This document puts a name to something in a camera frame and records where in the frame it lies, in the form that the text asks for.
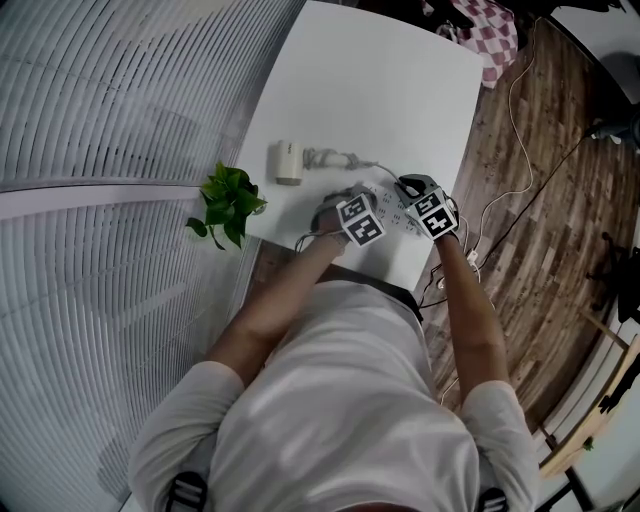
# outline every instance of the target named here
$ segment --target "white cable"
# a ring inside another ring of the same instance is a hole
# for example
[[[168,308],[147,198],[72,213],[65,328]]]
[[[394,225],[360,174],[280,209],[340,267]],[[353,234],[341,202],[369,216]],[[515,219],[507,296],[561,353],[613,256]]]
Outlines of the white cable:
[[[458,382],[458,377],[456,377],[456,380],[454,380],[451,384],[449,384],[447,389],[444,390],[444,393],[442,393],[442,398],[440,399],[440,405],[444,404],[444,397],[447,396],[447,393],[451,390],[451,388],[456,385],[456,382]]]
[[[376,167],[379,167],[380,169],[382,169],[383,171],[387,171],[389,174],[391,174],[391,176],[393,176],[393,179],[395,181],[397,181],[398,183],[400,182],[400,180],[398,179],[398,176],[396,176],[396,173],[393,172],[391,169],[385,167],[384,165],[380,165],[380,164],[375,164]]]
[[[509,87],[509,97],[507,100],[507,105],[509,108],[509,119],[511,120],[511,126],[513,127],[513,131],[516,134],[516,138],[518,139],[518,143],[520,144],[520,147],[522,148],[522,151],[524,152],[524,157],[527,161],[527,168],[529,170],[529,184],[526,186],[526,188],[524,188],[523,190],[511,190],[509,192],[504,192],[503,194],[500,194],[498,197],[496,197],[493,201],[491,201],[487,206],[484,207],[484,209],[482,210],[482,215],[480,216],[480,234],[478,235],[478,241],[476,242],[475,247],[473,248],[474,250],[478,249],[478,246],[480,245],[480,240],[482,240],[482,233],[484,231],[484,216],[487,213],[487,211],[489,211],[489,208],[491,208],[495,203],[497,203],[498,201],[500,201],[500,199],[507,197],[509,195],[515,195],[515,194],[524,194],[525,192],[528,192],[529,189],[531,189],[531,187],[533,186],[533,169],[531,168],[531,160],[529,159],[529,153],[527,152],[527,148],[524,147],[524,143],[522,142],[522,138],[520,137],[520,133],[518,132],[518,129],[516,128],[516,123],[513,120],[513,109],[511,108],[511,93],[513,92],[513,87],[522,79],[522,77],[524,75],[527,74],[527,72],[531,69],[531,66],[533,66],[533,63],[536,60],[536,29],[538,27],[538,21],[540,20],[540,18],[536,19],[534,25],[533,25],[533,41],[532,41],[532,46],[533,46],[533,52],[531,55],[531,62],[529,62],[529,65],[524,69],[524,71],[522,73],[520,73],[520,75],[511,83],[511,87]]]
[[[380,165],[378,162],[361,160],[355,153],[338,153],[335,149],[331,148],[305,148],[302,152],[302,167],[308,170],[342,167],[347,171],[379,167],[393,176],[394,181],[399,181],[396,173],[388,167]]]
[[[465,231],[464,231],[464,245],[462,246],[462,252],[467,253],[467,242],[469,241],[469,221],[465,219],[462,215],[460,215],[460,220],[464,221]]]

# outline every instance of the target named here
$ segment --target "cable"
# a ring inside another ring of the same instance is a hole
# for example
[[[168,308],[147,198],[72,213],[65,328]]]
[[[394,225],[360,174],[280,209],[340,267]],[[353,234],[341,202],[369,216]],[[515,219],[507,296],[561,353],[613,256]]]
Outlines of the cable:
[[[578,149],[578,146],[580,146],[580,144],[582,143],[582,141],[584,141],[586,139],[586,137],[582,137],[572,148],[571,150],[569,150],[568,153],[566,153],[562,159],[560,160],[560,162],[558,162],[558,165],[556,165],[553,170],[551,171],[551,173],[549,173],[549,176],[547,176],[547,179],[544,180],[544,183],[542,184],[542,186],[538,189],[538,191],[533,195],[533,197],[529,200],[529,202],[525,205],[525,207],[522,209],[522,211],[518,214],[518,216],[513,220],[513,222],[511,223],[511,225],[507,228],[507,230],[504,232],[504,234],[500,237],[500,239],[493,244],[493,246],[489,249],[489,251],[487,252],[486,256],[484,257],[484,261],[482,262],[482,264],[478,267],[478,270],[482,269],[482,267],[484,267],[487,264],[487,261],[489,260],[489,257],[493,254],[493,252],[496,250],[496,248],[504,241],[505,238],[507,238],[507,236],[509,235],[509,233],[511,233],[511,230],[513,229],[513,227],[516,225],[516,223],[520,220],[520,218],[522,217],[522,215],[524,215],[524,212],[526,212],[529,207],[533,204],[533,202],[537,199],[537,197],[540,195],[540,193],[545,189],[545,187],[547,186],[547,184],[549,183],[549,181],[551,181],[551,178],[553,178],[553,176],[555,175],[556,172],[558,172],[558,169],[560,169],[560,167],[562,166],[562,164],[567,160],[567,158],[569,158],[573,152]]]
[[[305,148],[302,152],[302,167],[307,170],[342,167],[347,171],[379,167],[383,171],[388,172],[393,177],[394,181],[400,182],[396,173],[388,167],[380,165],[378,162],[361,160],[355,153],[338,153],[335,149],[330,148]]]
[[[514,86],[522,79],[522,77],[524,77],[524,75],[526,75],[529,72],[529,70],[531,69],[531,66],[533,66],[533,63],[536,60],[536,28],[538,27],[538,21],[539,20],[540,20],[540,18],[537,18],[535,23],[534,23],[534,25],[533,25],[533,37],[532,37],[533,51],[532,51],[532,55],[531,55],[531,61],[529,62],[527,67],[524,68],[524,71],[522,73],[520,73],[520,75],[513,82],[511,82],[511,86],[509,87],[509,96],[508,96],[508,100],[507,100],[507,106],[508,106],[508,109],[509,109],[509,119],[511,120],[511,126],[513,128],[513,131],[516,134],[516,138],[518,139],[518,144],[520,144],[520,147],[522,148],[522,151],[524,153],[524,158],[527,161],[527,169],[529,170],[529,184],[523,190],[511,190],[509,192],[504,192],[503,194],[500,194],[493,201],[491,201],[489,204],[487,204],[487,206],[484,207],[484,209],[482,210],[482,215],[480,215],[480,234],[478,235],[478,241],[476,242],[476,245],[473,247],[474,251],[478,249],[478,246],[480,245],[480,240],[482,240],[482,233],[484,231],[484,216],[489,211],[489,208],[491,208],[495,203],[497,203],[498,201],[500,201],[501,199],[503,199],[503,198],[505,198],[505,197],[507,197],[509,195],[524,194],[525,192],[528,192],[531,189],[531,187],[533,186],[533,169],[531,168],[531,159],[529,158],[529,153],[527,152],[527,148],[525,148],[524,143],[522,142],[522,138],[520,137],[520,133],[518,132],[518,129],[516,128],[516,123],[513,120],[513,109],[511,108],[511,96],[512,96],[512,93],[513,93]]]
[[[517,224],[517,222],[522,218],[522,216],[524,215],[524,213],[531,207],[531,205],[533,204],[533,202],[538,198],[538,196],[540,195],[540,193],[545,189],[545,187],[548,185],[549,181],[551,181],[551,178],[553,178],[553,176],[556,174],[556,172],[558,172],[558,170],[560,169],[560,167],[562,167],[562,164],[575,152],[576,149],[578,149],[578,147],[580,146],[580,144],[582,143],[582,141],[586,140],[586,137],[582,137],[563,157],[562,159],[558,162],[558,164],[553,168],[553,170],[549,173],[549,176],[547,176],[547,178],[544,180],[544,182],[542,183],[542,186],[537,190],[537,192],[533,195],[533,197],[529,200],[529,202],[524,206],[524,208],[520,211],[520,213],[518,214],[518,216],[513,220],[513,222],[509,225],[509,227],[507,228],[507,230],[504,232],[504,234],[500,237],[500,239],[493,244],[493,246],[489,249],[489,251],[487,252],[487,255],[484,257],[484,261],[482,262],[481,265],[477,266],[477,271],[478,271],[478,275],[480,274],[480,270],[482,270],[482,268],[487,264],[487,261],[489,260],[489,257],[495,252],[495,250],[500,246],[500,244],[505,240],[505,238],[507,238],[507,236],[509,236],[509,233],[511,233],[511,230],[514,228],[514,226]],[[431,283],[433,282],[433,273],[436,272],[440,267],[442,266],[442,263],[440,263],[439,265],[436,265],[435,267],[433,267],[431,269],[431,279],[429,280],[429,282],[427,283],[427,286],[425,286],[424,288],[424,292],[423,292],[423,297],[422,300],[420,301],[420,305],[419,305],[419,309],[425,309],[425,308],[430,308],[432,306],[437,306],[438,304],[442,304],[443,302],[446,302],[446,298],[439,300],[437,302],[433,302],[431,304],[426,304],[423,305],[424,302],[424,293],[426,293],[427,288],[431,285]]]
[[[317,238],[319,236],[331,236],[331,235],[337,235],[338,233],[343,233],[342,229],[339,229],[337,231],[330,231],[328,233],[325,233],[324,231],[316,231],[316,232],[311,232],[311,233],[305,233],[304,235],[302,235],[300,238],[298,238],[296,245],[294,245],[293,247],[293,251],[295,252],[295,254],[300,254],[302,252],[303,246],[304,246],[304,241],[307,238]]]
[[[451,390],[451,388],[453,386],[456,385],[456,383],[458,382],[458,380],[460,380],[458,377],[456,377],[456,380],[454,380],[451,384],[449,384],[449,386],[447,387],[447,389],[444,390],[444,393],[442,393],[442,398],[440,398],[440,405],[444,404],[444,397],[447,396],[447,393]]]

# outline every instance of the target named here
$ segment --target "checkered fabric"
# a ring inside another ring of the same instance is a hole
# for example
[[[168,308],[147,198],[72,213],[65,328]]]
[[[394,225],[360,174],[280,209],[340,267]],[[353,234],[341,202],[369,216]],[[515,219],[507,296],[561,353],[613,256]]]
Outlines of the checkered fabric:
[[[487,0],[451,0],[451,3],[475,26],[463,30],[442,25],[436,33],[482,55],[482,85],[493,89],[518,54],[513,13]]]

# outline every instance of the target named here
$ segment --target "wooden stick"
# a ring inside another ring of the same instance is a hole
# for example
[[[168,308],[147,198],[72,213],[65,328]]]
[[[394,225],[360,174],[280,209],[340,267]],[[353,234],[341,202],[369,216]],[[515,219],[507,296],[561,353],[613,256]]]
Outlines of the wooden stick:
[[[603,333],[605,333],[609,338],[611,338],[624,352],[629,350],[629,345],[615,332],[609,329],[606,325],[600,322],[597,318],[595,318],[590,311],[580,311],[580,314],[589,320],[593,325],[595,325],[598,329],[600,329]]]

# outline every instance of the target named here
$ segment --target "strap buckle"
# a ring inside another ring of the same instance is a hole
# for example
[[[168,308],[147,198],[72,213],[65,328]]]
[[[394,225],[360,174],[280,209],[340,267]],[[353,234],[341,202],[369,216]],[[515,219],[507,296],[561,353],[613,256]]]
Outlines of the strap buckle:
[[[193,471],[185,471],[178,474],[171,483],[169,499],[165,512],[172,512],[174,504],[180,504],[176,510],[194,510],[203,512],[207,502],[207,483]]]

